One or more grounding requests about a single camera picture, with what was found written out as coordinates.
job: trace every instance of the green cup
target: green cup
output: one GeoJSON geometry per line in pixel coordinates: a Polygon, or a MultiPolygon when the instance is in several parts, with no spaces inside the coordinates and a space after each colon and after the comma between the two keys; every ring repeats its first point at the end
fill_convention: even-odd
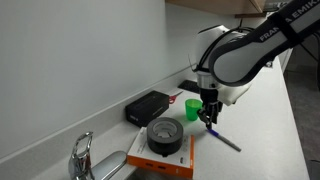
{"type": "Polygon", "coordinates": [[[188,99],[185,102],[186,115],[189,121],[195,121],[198,119],[197,111],[202,108],[202,102],[198,99],[188,99]]]}

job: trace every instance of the black tape roll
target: black tape roll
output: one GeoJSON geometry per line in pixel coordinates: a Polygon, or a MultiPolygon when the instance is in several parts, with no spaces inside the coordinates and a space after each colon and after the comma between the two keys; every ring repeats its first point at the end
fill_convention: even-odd
{"type": "Polygon", "coordinates": [[[157,118],[147,126],[149,148],[163,156],[177,152],[182,145],[183,127],[171,118],[157,118]]]}

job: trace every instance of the marker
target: marker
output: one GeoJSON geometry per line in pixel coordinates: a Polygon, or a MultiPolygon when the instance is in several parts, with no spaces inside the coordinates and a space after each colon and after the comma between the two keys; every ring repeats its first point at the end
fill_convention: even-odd
{"type": "Polygon", "coordinates": [[[232,143],[225,137],[221,136],[218,132],[214,131],[213,129],[208,129],[208,132],[213,136],[217,137],[218,139],[220,139],[221,141],[223,141],[224,143],[226,143],[227,145],[229,145],[230,147],[232,147],[233,149],[235,149],[236,151],[238,152],[241,151],[241,149],[238,146],[236,146],[234,143],[232,143]]]}

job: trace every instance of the white box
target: white box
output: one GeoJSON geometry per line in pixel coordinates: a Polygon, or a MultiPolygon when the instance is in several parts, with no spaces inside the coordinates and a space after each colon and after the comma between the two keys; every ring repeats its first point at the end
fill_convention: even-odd
{"type": "Polygon", "coordinates": [[[194,137],[184,136],[181,148],[167,157],[154,153],[147,144],[147,128],[142,127],[128,155],[129,164],[141,168],[192,178],[194,162],[194,137]]]}

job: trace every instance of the faucet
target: faucet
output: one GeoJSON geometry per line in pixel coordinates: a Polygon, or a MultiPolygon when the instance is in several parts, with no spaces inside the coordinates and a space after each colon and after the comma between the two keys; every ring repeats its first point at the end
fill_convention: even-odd
{"type": "Polygon", "coordinates": [[[69,160],[71,180],[107,180],[111,178],[127,160],[127,153],[116,151],[91,168],[90,147],[93,132],[82,134],[76,141],[69,160]],[[78,153],[78,144],[88,138],[86,149],[78,153]]]}
{"type": "Polygon", "coordinates": [[[72,154],[69,160],[69,174],[72,180],[94,180],[91,171],[90,147],[93,132],[82,134],[76,141],[73,147],[72,154]],[[81,140],[88,137],[86,149],[78,153],[78,144],[81,140]]]}

